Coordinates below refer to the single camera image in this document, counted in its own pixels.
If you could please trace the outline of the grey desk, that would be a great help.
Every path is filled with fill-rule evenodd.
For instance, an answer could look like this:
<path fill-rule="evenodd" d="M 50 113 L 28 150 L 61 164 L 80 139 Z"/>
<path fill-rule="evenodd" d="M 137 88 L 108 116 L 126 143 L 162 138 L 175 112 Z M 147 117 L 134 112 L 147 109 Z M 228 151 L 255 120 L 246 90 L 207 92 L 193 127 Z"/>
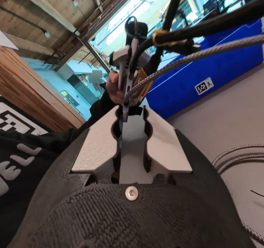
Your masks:
<path fill-rule="evenodd" d="M 263 144 L 263 63 L 167 119 L 210 161 L 241 145 Z M 241 220 L 263 236 L 263 162 L 243 162 L 221 178 Z"/>

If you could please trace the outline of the grey USB hub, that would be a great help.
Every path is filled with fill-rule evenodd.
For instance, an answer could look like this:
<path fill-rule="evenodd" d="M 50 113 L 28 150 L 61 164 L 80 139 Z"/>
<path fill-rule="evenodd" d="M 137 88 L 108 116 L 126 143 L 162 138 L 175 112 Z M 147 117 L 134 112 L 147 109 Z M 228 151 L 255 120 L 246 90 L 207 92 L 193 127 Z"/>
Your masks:
<path fill-rule="evenodd" d="M 129 21 L 131 19 L 134 20 L 134 34 L 133 35 L 131 35 L 127 31 L 127 27 L 128 27 Z M 131 43 L 131 47 L 130 47 L 130 58 L 128 59 L 128 61 L 130 62 L 136 53 L 136 50 L 138 48 L 138 43 L 139 43 L 138 22 L 137 22 L 137 18 L 135 16 L 130 16 L 128 18 L 128 20 L 126 21 L 126 24 L 125 24 L 125 31 L 126 31 L 127 36 L 132 38 L 132 43 Z M 124 91 L 125 96 L 129 93 L 129 91 L 131 91 L 132 87 L 134 86 L 133 80 L 134 80 L 134 72 L 130 72 L 130 64 L 129 64 L 128 69 L 127 69 L 126 88 Z M 123 112 L 122 112 L 122 117 L 121 117 L 121 120 L 123 123 L 127 122 L 127 120 L 128 120 L 129 104 L 130 104 L 130 98 L 128 100 L 126 100 L 126 98 L 124 98 Z"/>

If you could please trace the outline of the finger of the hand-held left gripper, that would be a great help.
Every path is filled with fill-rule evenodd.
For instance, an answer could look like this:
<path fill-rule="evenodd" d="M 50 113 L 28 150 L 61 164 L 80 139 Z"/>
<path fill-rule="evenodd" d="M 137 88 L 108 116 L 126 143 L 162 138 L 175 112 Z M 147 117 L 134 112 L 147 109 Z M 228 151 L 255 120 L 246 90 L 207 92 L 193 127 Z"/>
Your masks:
<path fill-rule="evenodd" d="M 146 65 L 150 60 L 150 55 L 148 55 L 147 53 L 142 53 L 137 59 L 135 59 L 135 73 L 134 75 L 136 75 L 139 70 Z"/>
<path fill-rule="evenodd" d="M 129 60 L 130 47 L 123 47 L 110 54 L 110 65 L 119 71 L 118 90 L 120 91 L 123 91 L 126 86 Z"/>

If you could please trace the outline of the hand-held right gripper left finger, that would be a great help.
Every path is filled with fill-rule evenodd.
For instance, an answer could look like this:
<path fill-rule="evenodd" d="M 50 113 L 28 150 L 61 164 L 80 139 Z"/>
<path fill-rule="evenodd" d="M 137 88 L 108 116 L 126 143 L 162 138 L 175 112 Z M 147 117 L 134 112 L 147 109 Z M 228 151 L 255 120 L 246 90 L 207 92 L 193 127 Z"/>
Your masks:
<path fill-rule="evenodd" d="M 119 112 L 117 105 L 89 128 L 71 172 L 112 173 L 120 169 Z"/>

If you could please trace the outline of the person's left forearm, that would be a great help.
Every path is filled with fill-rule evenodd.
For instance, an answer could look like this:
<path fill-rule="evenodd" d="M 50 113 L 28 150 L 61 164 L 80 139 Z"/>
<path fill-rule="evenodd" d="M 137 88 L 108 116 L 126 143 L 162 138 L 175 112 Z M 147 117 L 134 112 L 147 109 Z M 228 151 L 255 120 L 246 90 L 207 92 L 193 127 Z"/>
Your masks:
<path fill-rule="evenodd" d="M 82 132 L 90 128 L 116 105 L 117 103 L 112 101 L 108 91 L 105 90 L 101 99 L 91 106 L 91 117 L 80 128 L 71 128 L 65 133 L 51 134 L 51 142 L 49 143 L 51 151 L 55 153 L 63 152 Z"/>

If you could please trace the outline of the black white tag board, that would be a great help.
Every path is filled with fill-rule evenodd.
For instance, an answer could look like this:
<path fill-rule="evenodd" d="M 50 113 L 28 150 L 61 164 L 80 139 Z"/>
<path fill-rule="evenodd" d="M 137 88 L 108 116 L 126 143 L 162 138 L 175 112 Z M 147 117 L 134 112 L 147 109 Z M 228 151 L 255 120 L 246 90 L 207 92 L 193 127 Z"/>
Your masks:
<path fill-rule="evenodd" d="M 0 96 L 0 130 L 36 136 L 53 132 L 2 96 Z"/>

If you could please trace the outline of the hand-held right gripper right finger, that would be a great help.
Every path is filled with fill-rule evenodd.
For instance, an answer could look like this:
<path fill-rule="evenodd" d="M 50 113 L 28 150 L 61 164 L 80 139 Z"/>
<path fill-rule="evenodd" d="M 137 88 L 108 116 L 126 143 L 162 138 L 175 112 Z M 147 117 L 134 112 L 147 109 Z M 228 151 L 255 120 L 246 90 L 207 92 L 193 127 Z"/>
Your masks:
<path fill-rule="evenodd" d="M 190 174 L 193 169 L 180 144 L 175 129 L 150 107 L 144 106 L 143 166 L 152 174 Z"/>

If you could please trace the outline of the person's left hand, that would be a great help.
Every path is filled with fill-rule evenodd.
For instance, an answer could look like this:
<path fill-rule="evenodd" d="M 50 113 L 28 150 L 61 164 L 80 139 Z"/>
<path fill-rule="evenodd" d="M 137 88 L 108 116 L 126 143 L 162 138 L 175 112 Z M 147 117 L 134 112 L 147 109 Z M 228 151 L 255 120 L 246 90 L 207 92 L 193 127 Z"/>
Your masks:
<path fill-rule="evenodd" d="M 125 92 L 123 90 L 119 90 L 118 84 L 119 74 L 115 71 L 111 71 L 106 82 L 107 92 L 112 102 L 114 102 L 115 104 L 123 105 Z"/>

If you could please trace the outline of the blue plastic bin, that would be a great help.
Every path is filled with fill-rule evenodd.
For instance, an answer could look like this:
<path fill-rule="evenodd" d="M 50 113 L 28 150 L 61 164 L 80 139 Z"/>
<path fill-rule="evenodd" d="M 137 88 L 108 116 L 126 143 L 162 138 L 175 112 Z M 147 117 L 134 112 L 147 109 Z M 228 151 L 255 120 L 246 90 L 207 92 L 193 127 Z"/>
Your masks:
<path fill-rule="evenodd" d="M 262 62 L 261 44 L 203 58 L 157 78 L 146 99 L 166 119 Z"/>

